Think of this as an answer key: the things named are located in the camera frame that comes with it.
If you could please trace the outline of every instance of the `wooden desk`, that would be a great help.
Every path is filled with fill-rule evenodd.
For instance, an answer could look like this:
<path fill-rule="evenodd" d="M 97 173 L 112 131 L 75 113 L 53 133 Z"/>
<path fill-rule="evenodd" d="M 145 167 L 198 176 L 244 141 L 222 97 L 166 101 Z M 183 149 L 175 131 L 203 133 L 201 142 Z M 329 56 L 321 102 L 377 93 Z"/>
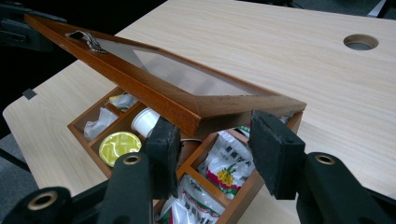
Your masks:
<path fill-rule="evenodd" d="M 371 50 L 348 35 L 374 36 Z M 364 187 L 396 198 L 396 21 L 238 1 L 169 0 L 119 36 L 148 43 L 307 103 L 307 153 L 341 159 Z M 106 178 L 67 129 L 115 84 L 77 61 L 3 113 L 40 188 L 76 195 Z M 265 187 L 240 223 L 298 223 Z"/>

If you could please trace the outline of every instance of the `open lid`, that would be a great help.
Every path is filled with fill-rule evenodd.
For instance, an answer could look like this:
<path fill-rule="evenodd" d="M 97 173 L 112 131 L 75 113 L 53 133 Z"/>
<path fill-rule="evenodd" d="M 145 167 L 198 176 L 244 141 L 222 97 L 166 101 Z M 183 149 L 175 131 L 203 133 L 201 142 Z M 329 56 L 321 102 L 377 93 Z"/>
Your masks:
<path fill-rule="evenodd" d="M 25 22 L 189 135 L 249 124 L 253 109 L 280 117 L 306 106 L 164 49 L 35 15 Z"/>

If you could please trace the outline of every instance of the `wooden lid frame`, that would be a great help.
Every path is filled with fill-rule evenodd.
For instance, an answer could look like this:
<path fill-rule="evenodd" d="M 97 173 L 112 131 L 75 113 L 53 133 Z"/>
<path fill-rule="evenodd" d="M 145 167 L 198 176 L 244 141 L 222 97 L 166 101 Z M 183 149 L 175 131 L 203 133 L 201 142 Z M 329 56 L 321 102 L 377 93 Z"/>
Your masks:
<path fill-rule="evenodd" d="M 264 110 L 280 117 L 301 112 L 306 107 L 306 103 L 252 85 L 164 49 L 34 15 L 26 14 L 25 22 L 189 135 L 205 135 L 248 124 L 253 109 Z M 238 90 L 247 90 L 247 94 L 193 94 L 111 52 L 91 50 L 85 41 L 67 35 L 76 31 L 84 31 L 101 40 L 153 53 L 166 58 L 168 62 L 183 64 L 220 82 L 231 84 Z"/>

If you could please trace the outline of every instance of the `glass lid panel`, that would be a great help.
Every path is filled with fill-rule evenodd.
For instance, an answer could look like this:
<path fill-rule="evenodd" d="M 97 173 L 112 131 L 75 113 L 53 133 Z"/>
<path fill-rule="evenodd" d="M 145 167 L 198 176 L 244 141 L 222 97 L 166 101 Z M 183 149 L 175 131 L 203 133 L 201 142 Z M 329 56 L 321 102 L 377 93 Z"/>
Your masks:
<path fill-rule="evenodd" d="M 203 71 L 159 54 L 157 51 L 96 38 L 102 49 L 196 96 L 264 95 L 234 80 Z"/>

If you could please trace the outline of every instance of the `table surface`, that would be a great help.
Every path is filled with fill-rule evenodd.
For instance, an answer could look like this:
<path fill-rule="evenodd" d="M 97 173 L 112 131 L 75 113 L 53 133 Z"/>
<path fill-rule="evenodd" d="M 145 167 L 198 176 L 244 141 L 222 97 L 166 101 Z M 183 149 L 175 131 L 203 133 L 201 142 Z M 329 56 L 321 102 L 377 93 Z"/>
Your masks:
<path fill-rule="evenodd" d="M 379 45 L 354 50 L 349 35 Z M 307 103 L 305 152 L 341 159 L 364 187 L 396 198 L 396 21 L 230 0 L 169 0 L 118 36 Z M 67 128 L 116 85 L 76 61 L 3 112 L 40 188 L 72 195 L 106 180 Z M 295 201 L 262 187 L 239 223 L 298 223 Z"/>

